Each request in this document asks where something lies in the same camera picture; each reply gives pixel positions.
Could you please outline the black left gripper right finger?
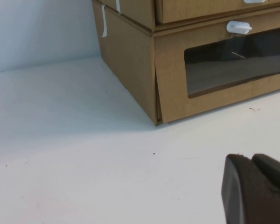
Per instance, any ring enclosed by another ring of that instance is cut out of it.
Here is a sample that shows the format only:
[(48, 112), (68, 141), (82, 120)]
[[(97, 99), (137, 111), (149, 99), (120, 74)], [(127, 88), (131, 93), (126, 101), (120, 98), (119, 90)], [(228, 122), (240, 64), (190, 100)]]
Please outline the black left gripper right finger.
[(252, 161), (266, 178), (280, 190), (280, 161), (266, 154), (255, 154)]

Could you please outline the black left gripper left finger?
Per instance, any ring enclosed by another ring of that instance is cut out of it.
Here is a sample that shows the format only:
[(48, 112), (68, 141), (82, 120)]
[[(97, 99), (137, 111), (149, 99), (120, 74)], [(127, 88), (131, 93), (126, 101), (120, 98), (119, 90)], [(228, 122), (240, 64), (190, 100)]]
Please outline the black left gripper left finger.
[(252, 158), (226, 156), (221, 195), (228, 224), (280, 224), (280, 190)]

